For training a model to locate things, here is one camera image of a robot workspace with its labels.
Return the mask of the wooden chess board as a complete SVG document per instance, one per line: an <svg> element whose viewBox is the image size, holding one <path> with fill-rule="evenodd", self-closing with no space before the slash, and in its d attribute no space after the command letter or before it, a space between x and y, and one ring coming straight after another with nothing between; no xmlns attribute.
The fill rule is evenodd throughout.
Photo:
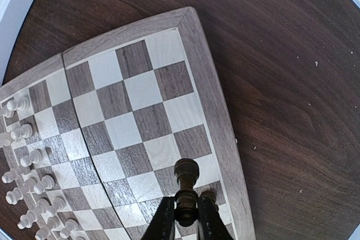
<svg viewBox="0 0 360 240"><path fill-rule="evenodd" d="M216 194L234 239L255 230L240 155L212 54L192 7L161 13L83 42L1 86L1 117L32 101L71 99L98 175L92 205L107 238L140 239L160 203L174 196L175 163L199 166L197 193ZM15 223L22 239L48 239L64 208L58 197L29 208L22 196L52 188L49 176L18 188L4 146L33 133L26 124L1 132L1 225Z"/></svg>

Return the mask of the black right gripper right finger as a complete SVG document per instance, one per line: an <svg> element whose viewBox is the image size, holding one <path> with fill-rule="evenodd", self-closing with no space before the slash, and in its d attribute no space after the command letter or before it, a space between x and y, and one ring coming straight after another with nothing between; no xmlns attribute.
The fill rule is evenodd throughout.
<svg viewBox="0 0 360 240"><path fill-rule="evenodd" d="M210 197L199 197L197 200L197 239L228 240L233 239L222 222L215 203Z"/></svg>

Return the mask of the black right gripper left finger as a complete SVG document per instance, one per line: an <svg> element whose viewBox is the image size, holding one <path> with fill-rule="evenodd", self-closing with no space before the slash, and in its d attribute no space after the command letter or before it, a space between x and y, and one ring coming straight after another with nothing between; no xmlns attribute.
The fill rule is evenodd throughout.
<svg viewBox="0 0 360 240"><path fill-rule="evenodd" d="M163 197L143 235L143 240L174 240L177 217L175 197Z"/></svg>

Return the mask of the dark chess piece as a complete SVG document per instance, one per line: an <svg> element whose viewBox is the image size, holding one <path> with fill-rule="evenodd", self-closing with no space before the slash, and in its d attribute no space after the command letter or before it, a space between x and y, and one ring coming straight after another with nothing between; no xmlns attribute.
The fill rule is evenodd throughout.
<svg viewBox="0 0 360 240"><path fill-rule="evenodd" d="M182 227L191 226L197 219L198 195L194 185L199 178L199 166L193 159L182 158L175 163L174 176L179 191L175 194L175 219Z"/></svg>
<svg viewBox="0 0 360 240"><path fill-rule="evenodd" d="M216 200L217 200L216 194L215 194L213 191L211 191L211 190L203 191L203 192L201 193L200 197L204 197L204 198L210 199L211 202L212 202L212 204L213 204L213 206L215 207L215 209L216 209L217 211L219 211L219 207L218 207L218 205L217 205L217 203L216 203Z"/></svg>

